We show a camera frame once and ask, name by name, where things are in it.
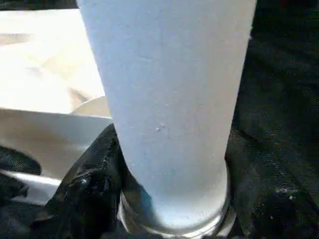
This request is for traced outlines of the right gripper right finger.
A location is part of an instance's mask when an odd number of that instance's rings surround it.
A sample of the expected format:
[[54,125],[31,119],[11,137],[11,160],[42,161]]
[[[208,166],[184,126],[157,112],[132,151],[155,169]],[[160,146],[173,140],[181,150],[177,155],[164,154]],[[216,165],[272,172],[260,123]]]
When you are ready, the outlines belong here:
[[241,239],[319,237],[318,206],[270,145],[232,128],[225,159]]

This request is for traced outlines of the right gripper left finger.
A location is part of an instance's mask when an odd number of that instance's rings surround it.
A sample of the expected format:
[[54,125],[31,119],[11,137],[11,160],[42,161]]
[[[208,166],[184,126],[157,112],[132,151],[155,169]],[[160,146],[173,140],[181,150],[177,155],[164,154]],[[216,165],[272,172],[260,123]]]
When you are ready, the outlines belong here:
[[73,164],[30,225],[31,239],[99,239],[114,232],[123,169],[117,133],[108,125]]

